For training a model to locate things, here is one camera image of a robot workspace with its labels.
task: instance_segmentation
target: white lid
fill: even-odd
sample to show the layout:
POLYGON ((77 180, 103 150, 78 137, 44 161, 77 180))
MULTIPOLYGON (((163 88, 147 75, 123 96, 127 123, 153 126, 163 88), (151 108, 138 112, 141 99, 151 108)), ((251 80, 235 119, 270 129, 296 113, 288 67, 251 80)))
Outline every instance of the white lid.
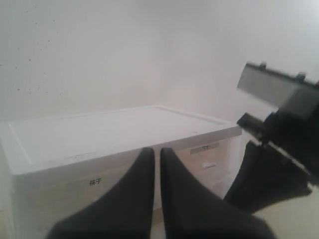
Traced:
POLYGON ((155 106, 3 123, 0 136, 12 173, 22 174, 235 126, 155 106))

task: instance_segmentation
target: floor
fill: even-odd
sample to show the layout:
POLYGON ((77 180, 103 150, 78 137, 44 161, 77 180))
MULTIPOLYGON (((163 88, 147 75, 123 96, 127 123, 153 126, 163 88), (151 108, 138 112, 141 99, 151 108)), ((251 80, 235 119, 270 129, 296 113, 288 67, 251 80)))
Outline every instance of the floor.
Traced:
MULTIPOLYGON (((293 199, 275 204, 256 213, 273 229, 278 239, 318 239, 319 238, 319 190, 304 198, 293 199)), ((154 211, 153 239, 164 239, 162 214, 154 211)), ((5 221, 0 212, 0 239, 5 235, 5 221)))

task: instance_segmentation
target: white plastic storage drawer unit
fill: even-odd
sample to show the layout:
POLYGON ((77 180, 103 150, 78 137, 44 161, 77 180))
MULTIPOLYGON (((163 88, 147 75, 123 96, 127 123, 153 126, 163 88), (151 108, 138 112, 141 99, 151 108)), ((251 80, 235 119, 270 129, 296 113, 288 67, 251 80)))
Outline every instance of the white plastic storage drawer unit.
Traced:
POLYGON ((156 153, 154 209, 161 207, 162 147, 223 197, 240 164, 240 135, 228 121, 161 106, 3 123, 0 194, 9 238, 43 239, 115 185, 142 147, 156 153))

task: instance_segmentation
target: white wall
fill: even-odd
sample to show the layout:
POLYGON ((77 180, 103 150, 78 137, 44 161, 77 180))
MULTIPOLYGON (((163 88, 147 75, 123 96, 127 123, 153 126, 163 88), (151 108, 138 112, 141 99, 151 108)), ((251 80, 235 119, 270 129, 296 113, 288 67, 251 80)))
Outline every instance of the white wall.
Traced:
POLYGON ((1 0, 0 121, 163 104, 237 120, 270 108, 246 61, 319 78, 317 0, 1 0))

